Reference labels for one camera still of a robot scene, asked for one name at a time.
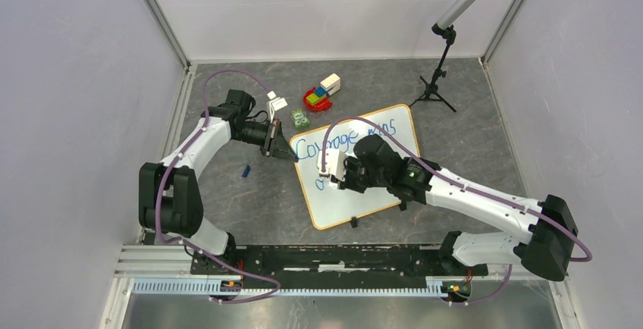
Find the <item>yellow framed whiteboard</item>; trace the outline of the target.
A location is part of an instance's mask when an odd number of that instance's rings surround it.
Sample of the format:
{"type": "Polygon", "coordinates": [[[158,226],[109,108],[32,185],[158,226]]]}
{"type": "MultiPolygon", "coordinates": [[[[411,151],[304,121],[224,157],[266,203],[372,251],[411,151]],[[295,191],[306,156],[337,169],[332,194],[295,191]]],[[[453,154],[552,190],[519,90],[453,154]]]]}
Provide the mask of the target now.
{"type": "MultiPolygon", "coordinates": [[[[415,155],[420,155],[410,108],[397,104],[362,116],[375,122],[415,155]]],[[[328,178],[318,175],[317,161],[328,126],[295,135],[290,147],[299,158],[297,176],[312,225],[325,230],[400,204],[385,188],[369,188],[364,193],[339,190],[328,178]]]]}

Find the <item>blue marker cap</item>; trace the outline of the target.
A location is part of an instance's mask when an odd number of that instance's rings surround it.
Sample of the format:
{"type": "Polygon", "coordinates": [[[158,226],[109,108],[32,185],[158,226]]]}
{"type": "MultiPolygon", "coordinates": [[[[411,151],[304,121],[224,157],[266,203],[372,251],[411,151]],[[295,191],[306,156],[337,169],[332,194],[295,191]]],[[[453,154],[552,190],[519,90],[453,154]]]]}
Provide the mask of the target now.
{"type": "Polygon", "coordinates": [[[251,167],[247,165],[243,170],[242,177],[248,177],[250,170],[251,170],[251,167]]]}

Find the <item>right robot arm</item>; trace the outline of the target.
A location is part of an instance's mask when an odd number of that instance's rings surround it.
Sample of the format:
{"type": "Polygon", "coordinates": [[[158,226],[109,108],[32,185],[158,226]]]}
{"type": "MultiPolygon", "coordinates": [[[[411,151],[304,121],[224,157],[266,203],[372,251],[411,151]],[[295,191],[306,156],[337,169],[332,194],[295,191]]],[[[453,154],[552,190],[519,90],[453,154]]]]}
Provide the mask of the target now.
{"type": "Polygon", "coordinates": [[[473,183],[432,161],[396,152],[379,135],[358,141],[352,154],[324,149],[318,173],[340,190],[382,188],[401,202],[446,208],[497,228],[495,233],[448,233],[438,265],[458,274],[476,265],[521,265],[550,281],[567,276],[578,228],[566,201],[543,201],[502,193],[473,183]]]}

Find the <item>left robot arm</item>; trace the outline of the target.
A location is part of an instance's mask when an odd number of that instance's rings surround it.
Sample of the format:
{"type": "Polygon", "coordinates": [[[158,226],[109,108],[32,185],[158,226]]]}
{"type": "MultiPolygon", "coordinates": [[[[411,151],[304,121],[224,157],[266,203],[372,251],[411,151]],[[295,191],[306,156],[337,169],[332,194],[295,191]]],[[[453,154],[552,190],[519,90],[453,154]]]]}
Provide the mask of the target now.
{"type": "Polygon", "coordinates": [[[168,235],[171,241],[185,238],[209,252],[209,264],[220,274],[237,267],[238,254],[231,248],[231,234],[205,218],[198,179],[231,140],[258,146],[265,157],[298,160],[285,139],[281,121],[274,116],[287,102],[274,92],[269,92],[268,98],[267,119],[254,121],[249,115],[255,99],[247,92],[229,90],[224,103],[205,108],[196,128],[170,155],[140,168],[140,225],[168,235]]]}

